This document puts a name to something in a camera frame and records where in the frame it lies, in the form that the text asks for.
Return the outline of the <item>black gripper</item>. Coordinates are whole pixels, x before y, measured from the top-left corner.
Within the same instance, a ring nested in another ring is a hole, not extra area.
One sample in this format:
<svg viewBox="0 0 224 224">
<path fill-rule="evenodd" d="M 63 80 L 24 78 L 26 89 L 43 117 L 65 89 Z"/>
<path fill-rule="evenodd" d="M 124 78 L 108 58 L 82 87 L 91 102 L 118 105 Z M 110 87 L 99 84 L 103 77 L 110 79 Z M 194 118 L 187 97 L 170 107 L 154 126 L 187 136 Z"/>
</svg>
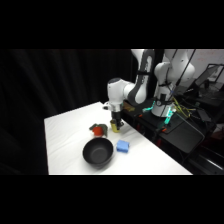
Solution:
<svg viewBox="0 0 224 224">
<path fill-rule="evenodd" d="M 121 112 L 112 112 L 112 122 L 111 122 L 111 127 L 113 131 L 116 131 L 116 126 L 117 130 L 120 131 L 120 128 L 124 125 L 122 118 L 121 118 Z"/>
</svg>

